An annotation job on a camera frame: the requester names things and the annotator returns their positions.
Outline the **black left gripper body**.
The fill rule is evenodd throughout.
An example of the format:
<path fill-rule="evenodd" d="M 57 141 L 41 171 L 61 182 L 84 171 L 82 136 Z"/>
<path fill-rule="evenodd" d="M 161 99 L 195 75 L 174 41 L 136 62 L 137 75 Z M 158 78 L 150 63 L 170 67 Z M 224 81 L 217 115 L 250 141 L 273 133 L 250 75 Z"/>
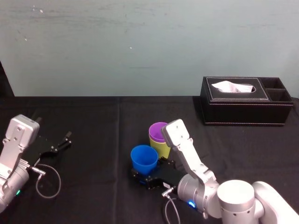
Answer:
<path fill-rule="evenodd" d="M 43 156 L 56 155 L 58 148 L 47 138 L 38 136 L 25 150 L 25 161 L 30 165 L 36 164 Z"/>

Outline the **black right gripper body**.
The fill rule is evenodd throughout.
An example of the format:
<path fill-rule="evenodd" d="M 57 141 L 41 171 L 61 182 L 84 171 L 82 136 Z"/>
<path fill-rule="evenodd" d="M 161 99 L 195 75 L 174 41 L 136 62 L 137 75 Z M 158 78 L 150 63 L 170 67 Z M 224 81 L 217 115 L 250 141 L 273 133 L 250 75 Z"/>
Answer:
<path fill-rule="evenodd" d="M 148 175 L 143 175 L 143 186 L 147 189 L 178 187 L 180 180 L 186 175 L 185 171 L 169 165 L 157 165 Z"/>

